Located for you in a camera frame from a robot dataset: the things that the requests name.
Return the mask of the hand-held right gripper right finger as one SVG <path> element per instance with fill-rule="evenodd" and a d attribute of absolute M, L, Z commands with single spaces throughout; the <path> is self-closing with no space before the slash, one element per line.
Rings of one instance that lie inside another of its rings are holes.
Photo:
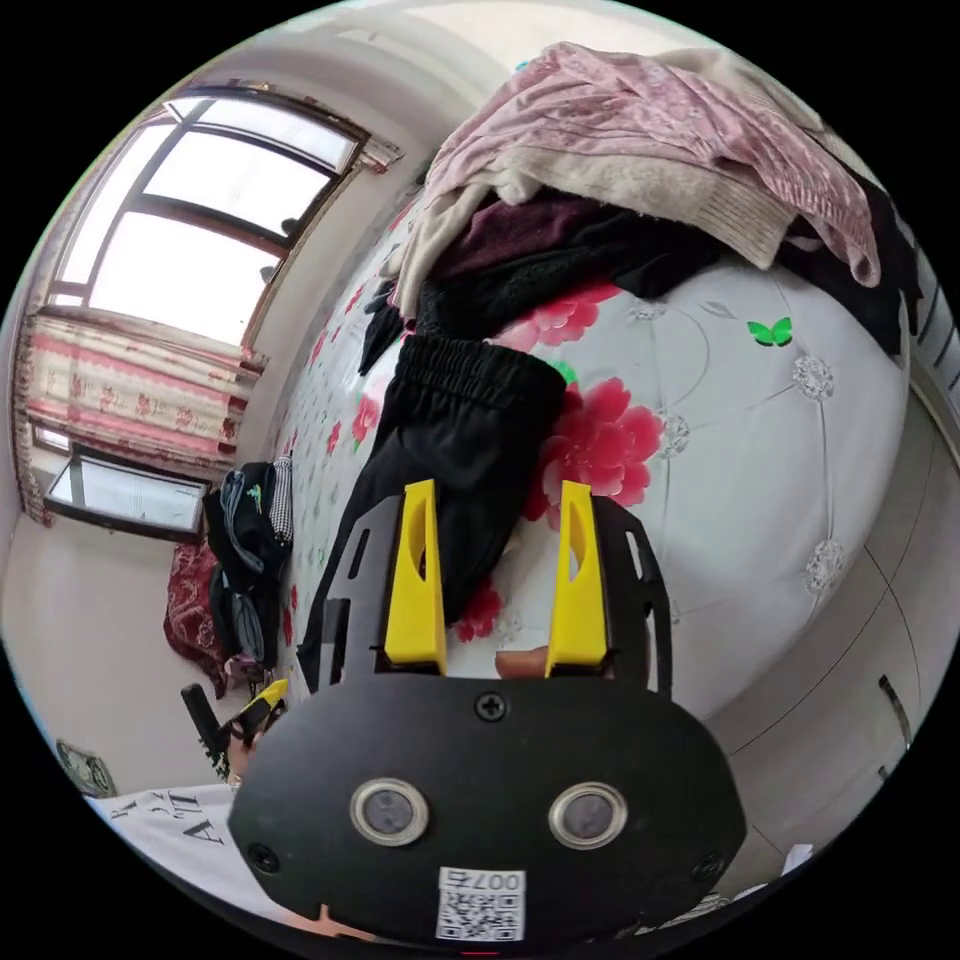
<path fill-rule="evenodd" d="M 589 675 L 606 660 L 602 565 L 590 487 L 565 481 L 544 675 Z"/>

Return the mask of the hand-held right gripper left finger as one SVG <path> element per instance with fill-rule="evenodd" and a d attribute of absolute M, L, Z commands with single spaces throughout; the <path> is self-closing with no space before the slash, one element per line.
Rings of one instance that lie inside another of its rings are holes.
<path fill-rule="evenodd" d="M 383 649 L 395 669 L 447 671 L 433 480 L 409 484 L 403 492 Z"/>

